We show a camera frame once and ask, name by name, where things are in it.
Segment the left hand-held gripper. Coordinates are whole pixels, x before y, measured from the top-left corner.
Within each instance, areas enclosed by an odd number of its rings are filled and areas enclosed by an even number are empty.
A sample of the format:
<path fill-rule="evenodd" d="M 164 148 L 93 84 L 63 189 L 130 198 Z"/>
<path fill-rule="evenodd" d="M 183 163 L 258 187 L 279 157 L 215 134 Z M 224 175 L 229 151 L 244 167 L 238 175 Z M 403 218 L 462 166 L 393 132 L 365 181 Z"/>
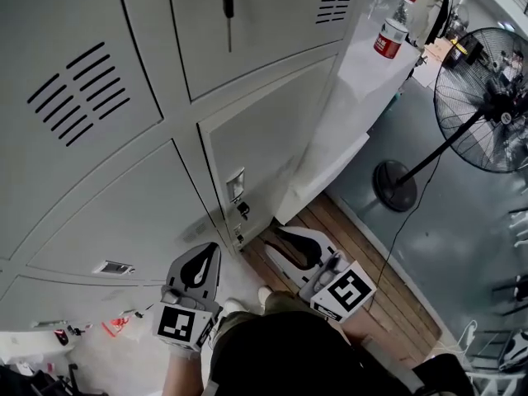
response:
<path fill-rule="evenodd" d="M 154 305 L 155 337 L 182 349 L 202 349 L 221 312 L 214 301 L 220 267 L 221 249 L 217 243 L 195 246 L 171 264 L 167 284 L 195 290 L 202 298 L 165 287 L 160 302 Z"/>

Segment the person's left hand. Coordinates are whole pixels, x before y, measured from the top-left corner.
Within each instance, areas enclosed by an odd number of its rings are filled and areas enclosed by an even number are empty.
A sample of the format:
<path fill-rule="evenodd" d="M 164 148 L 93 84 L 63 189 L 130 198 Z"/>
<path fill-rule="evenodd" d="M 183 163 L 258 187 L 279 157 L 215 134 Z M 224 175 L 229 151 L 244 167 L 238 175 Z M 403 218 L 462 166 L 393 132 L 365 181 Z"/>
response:
<path fill-rule="evenodd" d="M 200 359 L 201 357 L 201 351 L 195 351 L 187 346 L 181 346 L 172 343 L 168 343 L 167 346 L 172 357 L 185 360 L 195 360 Z"/>

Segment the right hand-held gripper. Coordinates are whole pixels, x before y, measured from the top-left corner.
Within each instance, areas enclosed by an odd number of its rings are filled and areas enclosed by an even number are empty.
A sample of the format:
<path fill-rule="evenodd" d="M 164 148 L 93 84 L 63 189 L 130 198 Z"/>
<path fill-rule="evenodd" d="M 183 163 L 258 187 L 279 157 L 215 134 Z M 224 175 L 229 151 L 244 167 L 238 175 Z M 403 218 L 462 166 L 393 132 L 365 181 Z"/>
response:
<path fill-rule="evenodd" d="M 299 297 L 315 312 L 343 323 L 376 292 L 359 262 L 349 262 L 342 252 L 334 252 L 324 233 L 308 228 L 276 228 L 276 236 L 306 262 L 324 262 L 332 254 L 314 273 L 313 267 L 302 265 L 275 244 L 266 244 L 267 256 L 301 288 Z"/>

